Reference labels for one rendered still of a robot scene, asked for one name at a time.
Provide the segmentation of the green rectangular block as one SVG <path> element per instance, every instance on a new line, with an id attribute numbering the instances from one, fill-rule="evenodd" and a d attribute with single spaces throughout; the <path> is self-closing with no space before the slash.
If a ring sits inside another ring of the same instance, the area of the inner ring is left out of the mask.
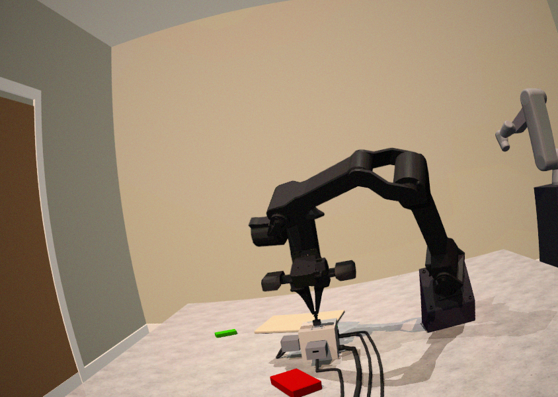
<path id="1" fill-rule="evenodd" d="M 216 332 L 215 337 L 220 338 L 220 337 L 231 336 L 231 335 L 236 335 L 236 334 L 237 334 L 237 331 L 235 329 L 232 329 L 232 330 Z"/>

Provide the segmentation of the red rectangular block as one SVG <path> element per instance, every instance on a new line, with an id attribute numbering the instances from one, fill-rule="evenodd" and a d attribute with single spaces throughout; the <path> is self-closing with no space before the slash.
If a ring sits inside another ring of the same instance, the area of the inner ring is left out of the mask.
<path id="1" fill-rule="evenodd" d="M 271 384 L 291 397 L 301 397 L 322 389 L 321 381 L 299 369 L 272 375 Z"/>

